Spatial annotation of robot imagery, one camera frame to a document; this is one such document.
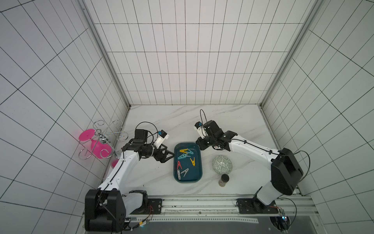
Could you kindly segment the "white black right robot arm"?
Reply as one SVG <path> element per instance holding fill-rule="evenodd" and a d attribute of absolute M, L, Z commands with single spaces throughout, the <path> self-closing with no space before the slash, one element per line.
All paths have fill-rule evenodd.
<path fill-rule="evenodd" d="M 292 195 L 303 177 L 303 170 L 289 149 L 264 147 L 232 131 L 199 137 L 196 144 L 202 151 L 212 147 L 244 155 L 270 171 L 270 180 L 260 187 L 249 202 L 242 204 L 244 209 L 255 214 L 267 212 L 273 202 L 282 195 Z"/>

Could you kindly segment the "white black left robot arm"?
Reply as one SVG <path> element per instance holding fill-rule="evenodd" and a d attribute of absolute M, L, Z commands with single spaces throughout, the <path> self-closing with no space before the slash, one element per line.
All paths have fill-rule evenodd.
<path fill-rule="evenodd" d="M 132 190 L 122 195 L 127 179 L 142 158 L 155 158 L 160 163 L 175 154 L 161 144 L 156 147 L 143 139 L 132 139 L 122 147 L 117 165 L 97 189 L 85 196 L 84 227 L 87 232 L 120 233 L 126 228 L 125 220 L 134 211 L 152 211 L 144 190 Z"/>

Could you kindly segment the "teal plastic storage box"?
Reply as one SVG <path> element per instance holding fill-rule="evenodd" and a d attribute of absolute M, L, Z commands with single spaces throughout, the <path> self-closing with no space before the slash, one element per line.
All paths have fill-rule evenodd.
<path fill-rule="evenodd" d="M 177 158 L 182 155 L 179 151 L 181 149 L 190 149 L 194 152 L 193 156 L 189 158 L 185 158 L 182 160 L 178 160 Z M 198 182 L 203 175 L 203 169 L 202 169 L 202 157 L 201 157 L 201 151 L 198 147 L 198 145 L 194 142 L 182 142 L 178 143 L 174 147 L 174 162 L 173 162 L 173 175 L 176 181 L 180 183 L 195 183 Z M 196 165 L 193 166 L 191 163 L 190 158 L 195 158 Z M 182 169 L 179 169 L 180 172 L 189 168 L 189 172 L 186 174 L 185 177 L 181 175 L 181 180 L 178 180 L 177 178 L 177 162 L 180 161 L 182 165 Z"/>

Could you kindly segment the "teal clothespin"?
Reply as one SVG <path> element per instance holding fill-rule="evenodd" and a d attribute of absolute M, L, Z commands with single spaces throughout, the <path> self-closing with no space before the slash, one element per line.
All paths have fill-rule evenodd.
<path fill-rule="evenodd" d="M 182 160 L 182 159 L 185 159 L 185 158 L 189 158 L 191 156 L 193 156 L 193 154 L 185 153 L 185 154 L 180 155 L 177 159 Z"/>

